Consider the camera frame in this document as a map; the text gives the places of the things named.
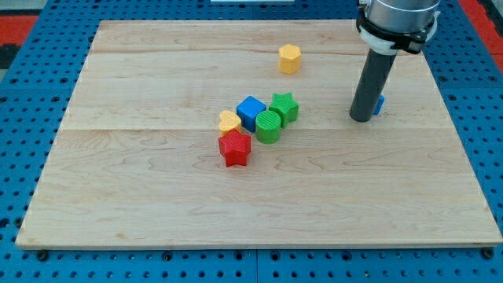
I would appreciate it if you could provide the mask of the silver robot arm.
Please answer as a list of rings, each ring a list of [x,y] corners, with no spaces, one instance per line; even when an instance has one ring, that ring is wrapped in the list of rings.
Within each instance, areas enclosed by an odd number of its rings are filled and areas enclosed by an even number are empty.
[[[435,34],[439,0],[357,0],[356,27],[375,53],[418,54]]]

